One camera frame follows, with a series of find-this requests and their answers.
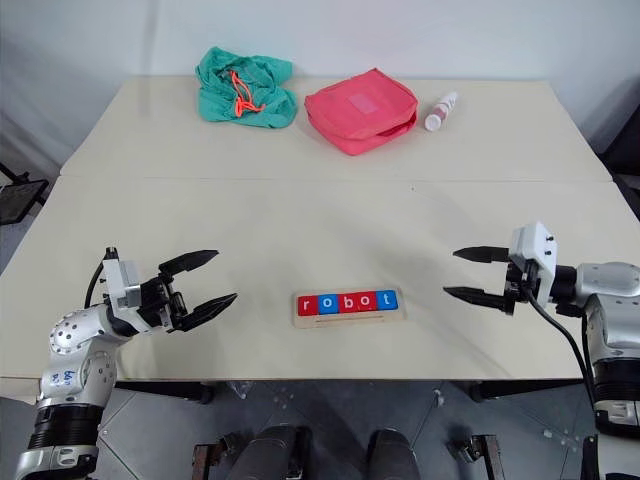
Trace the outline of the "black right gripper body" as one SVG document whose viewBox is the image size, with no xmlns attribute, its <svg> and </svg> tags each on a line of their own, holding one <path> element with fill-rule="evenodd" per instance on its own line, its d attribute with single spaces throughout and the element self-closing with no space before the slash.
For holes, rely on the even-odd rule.
<svg viewBox="0 0 640 480">
<path fill-rule="evenodd" d="M 528 292 L 538 293 L 539 266 L 534 260 L 525 260 L 518 265 L 509 255 L 505 256 L 505 262 L 507 271 L 503 292 L 503 311 L 507 315 L 512 315 L 517 303 L 528 302 Z"/>
</svg>

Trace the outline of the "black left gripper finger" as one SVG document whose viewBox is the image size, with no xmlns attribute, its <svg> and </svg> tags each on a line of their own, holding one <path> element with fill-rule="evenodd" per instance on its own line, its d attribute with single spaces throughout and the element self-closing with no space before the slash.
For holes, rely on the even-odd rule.
<svg viewBox="0 0 640 480">
<path fill-rule="evenodd" d="M 200 268 L 219 254 L 218 250 L 198 250 L 184 253 L 159 265 L 163 275 L 177 275 Z"/>
<path fill-rule="evenodd" d="M 181 332 L 188 332 L 213 320 L 227 309 L 237 297 L 237 293 L 232 293 L 209 300 L 195 307 L 190 313 L 175 321 L 175 329 Z"/>
</svg>

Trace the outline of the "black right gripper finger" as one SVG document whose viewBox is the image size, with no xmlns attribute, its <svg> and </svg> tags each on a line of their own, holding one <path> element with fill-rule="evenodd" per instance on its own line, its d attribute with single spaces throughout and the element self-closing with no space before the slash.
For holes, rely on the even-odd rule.
<svg viewBox="0 0 640 480">
<path fill-rule="evenodd" d="M 453 256 L 477 263 L 509 263 L 509 249 L 494 246 L 465 247 L 453 252 Z"/>
<path fill-rule="evenodd" d="M 482 289 L 471 287 L 444 287 L 443 290 L 456 299 L 466 303 L 496 309 L 505 312 L 506 300 L 504 296 L 486 293 Z"/>
</svg>

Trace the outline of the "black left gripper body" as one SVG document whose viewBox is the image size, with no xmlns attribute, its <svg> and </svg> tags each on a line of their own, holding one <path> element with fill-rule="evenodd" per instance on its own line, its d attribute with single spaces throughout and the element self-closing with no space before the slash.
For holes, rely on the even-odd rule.
<svg viewBox="0 0 640 480">
<path fill-rule="evenodd" d="M 186 332 L 193 328 L 182 294 L 172 284 L 174 277 L 160 272 L 140 285 L 141 305 L 138 315 L 152 328 L 166 332 Z"/>
</svg>

